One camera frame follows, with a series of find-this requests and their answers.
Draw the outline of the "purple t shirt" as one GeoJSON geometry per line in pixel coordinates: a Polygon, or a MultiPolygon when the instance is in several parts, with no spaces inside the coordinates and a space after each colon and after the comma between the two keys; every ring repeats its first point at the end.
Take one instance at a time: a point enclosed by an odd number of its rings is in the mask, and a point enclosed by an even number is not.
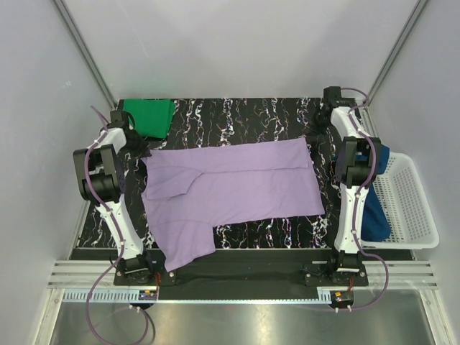
{"type": "Polygon", "coordinates": [[[168,272],[214,253],[217,226],[325,212],[302,137],[152,150],[142,161],[147,225],[168,272]]]}

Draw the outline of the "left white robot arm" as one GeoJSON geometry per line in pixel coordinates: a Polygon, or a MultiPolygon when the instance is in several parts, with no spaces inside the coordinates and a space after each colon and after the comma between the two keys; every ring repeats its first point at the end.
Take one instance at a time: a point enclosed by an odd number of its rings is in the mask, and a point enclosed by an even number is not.
{"type": "Polygon", "coordinates": [[[146,285],[155,277],[155,267],[130,219],[124,194],[127,184],[118,153],[128,149],[137,156],[148,152],[148,144],[135,130],[133,116],[113,110],[98,138],[87,148],[73,152],[73,163],[82,198],[94,204],[115,241],[118,257],[115,285],[146,285]]]}

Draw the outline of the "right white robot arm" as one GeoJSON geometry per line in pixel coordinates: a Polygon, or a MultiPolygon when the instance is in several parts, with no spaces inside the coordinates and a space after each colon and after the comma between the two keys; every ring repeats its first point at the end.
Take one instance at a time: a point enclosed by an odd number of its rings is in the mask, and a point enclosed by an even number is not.
{"type": "Polygon", "coordinates": [[[334,165],[334,179],[339,184],[341,208],[339,229],[324,275],[335,285],[363,274],[362,219],[370,187],[377,175],[381,141],[372,137],[359,123],[354,101],[342,96],[345,88],[329,86],[314,119],[319,129],[333,126],[341,138],[334,165]]]}

